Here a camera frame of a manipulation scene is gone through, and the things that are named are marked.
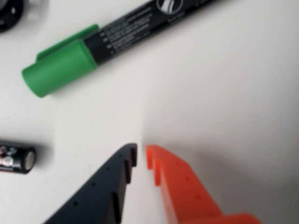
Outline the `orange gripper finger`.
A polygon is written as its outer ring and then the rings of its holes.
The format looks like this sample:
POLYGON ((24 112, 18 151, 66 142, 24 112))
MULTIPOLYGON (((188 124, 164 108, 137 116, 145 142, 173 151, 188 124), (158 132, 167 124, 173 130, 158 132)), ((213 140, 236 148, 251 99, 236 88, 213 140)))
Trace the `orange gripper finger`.
POLYGON ((246 213, 225 215, 191 166, 169 150, 146 146, 147 167, 153 171, 170 224, 258 224, 246 213))

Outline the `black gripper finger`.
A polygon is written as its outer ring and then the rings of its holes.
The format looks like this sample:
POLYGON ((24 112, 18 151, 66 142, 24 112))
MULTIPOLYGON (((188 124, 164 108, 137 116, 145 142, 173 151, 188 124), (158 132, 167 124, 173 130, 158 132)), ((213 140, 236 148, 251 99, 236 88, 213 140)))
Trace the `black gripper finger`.
POLYGON ((46 223, 121 223, 126 186, 136 166, 137 144, 124 145, 46 223))

